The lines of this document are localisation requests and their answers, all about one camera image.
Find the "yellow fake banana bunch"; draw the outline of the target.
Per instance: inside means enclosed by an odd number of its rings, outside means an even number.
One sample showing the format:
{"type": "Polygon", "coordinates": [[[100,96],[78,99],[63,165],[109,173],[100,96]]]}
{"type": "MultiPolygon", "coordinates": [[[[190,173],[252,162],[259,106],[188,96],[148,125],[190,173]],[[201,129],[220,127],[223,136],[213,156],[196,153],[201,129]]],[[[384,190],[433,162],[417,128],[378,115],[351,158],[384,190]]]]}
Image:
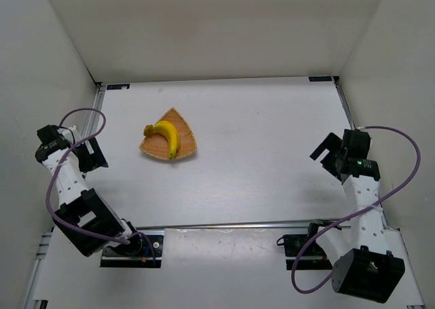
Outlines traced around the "yellow fake banana bunch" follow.
{"type": "Polygon", "coordinates": [[[143,130],[143,135],[145,137],[152,137],[155,134],[162,135],[167,140],[169,146],[168,159],[175,159],[181,145],[179,133],[176,127],[168,121],[160,120],[154,125],[147,125],[143,130]]]}

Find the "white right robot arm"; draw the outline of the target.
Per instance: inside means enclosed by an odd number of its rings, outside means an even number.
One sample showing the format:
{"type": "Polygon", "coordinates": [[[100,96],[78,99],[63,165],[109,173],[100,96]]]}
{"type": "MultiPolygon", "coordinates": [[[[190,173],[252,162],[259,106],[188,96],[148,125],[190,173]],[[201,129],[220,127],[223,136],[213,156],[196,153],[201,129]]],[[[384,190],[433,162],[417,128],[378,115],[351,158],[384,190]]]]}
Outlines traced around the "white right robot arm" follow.
{"type": "Polygon", "coordinates": [[[342,137],[329,133],[311,154],[316,160],[323,151],[321,165],[343,186],[354,213],[351,238],[346,240],[337,227],[315,241],[332,265],[335,292],[384,304],[405,273],[404,261],[392,254],[384,234],[379,199],[380,172],[376,161],[368,159],[370,136],[346,129],[342,137]]]}

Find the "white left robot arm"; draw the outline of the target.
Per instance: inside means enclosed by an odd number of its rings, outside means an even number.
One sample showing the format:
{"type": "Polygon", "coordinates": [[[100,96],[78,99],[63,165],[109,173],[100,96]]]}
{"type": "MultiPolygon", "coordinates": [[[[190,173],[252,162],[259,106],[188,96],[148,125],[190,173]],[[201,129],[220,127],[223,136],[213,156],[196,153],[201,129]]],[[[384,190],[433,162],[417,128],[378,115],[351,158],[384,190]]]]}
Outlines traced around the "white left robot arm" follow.
{"type": "Polygon", "coordinates": [[[81,143],[61,161],[67,150],[81,139],[75,127],[47,125],[37,131],[37,136],[41,145],[35,152],[36,160],[51,174],[54,174],[57,166],[60,167],[54,181],[58,194],[58,209],[54,212],[56,216],[88,232],[110,238],[127,238],[129,243],[122,245],[123,250],[138,247],[139,239],[130,237],[135,232],[131,223],[122,221],[84,180],[87,172],[108,167],[97,140],[93,137],[81,143]]]}

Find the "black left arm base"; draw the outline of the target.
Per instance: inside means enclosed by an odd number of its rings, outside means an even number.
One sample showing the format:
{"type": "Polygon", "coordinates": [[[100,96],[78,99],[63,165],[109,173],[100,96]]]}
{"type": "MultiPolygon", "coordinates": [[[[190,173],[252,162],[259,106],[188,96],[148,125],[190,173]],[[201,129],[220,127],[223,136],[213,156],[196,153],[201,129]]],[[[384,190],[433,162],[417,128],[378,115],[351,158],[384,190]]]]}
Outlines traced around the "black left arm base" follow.
{"type": "Polygon", "coordinates": [[[129,245],[107,246],[102,250],[101,268],[161,268],[164,230],[139,230],[129,245]]]}

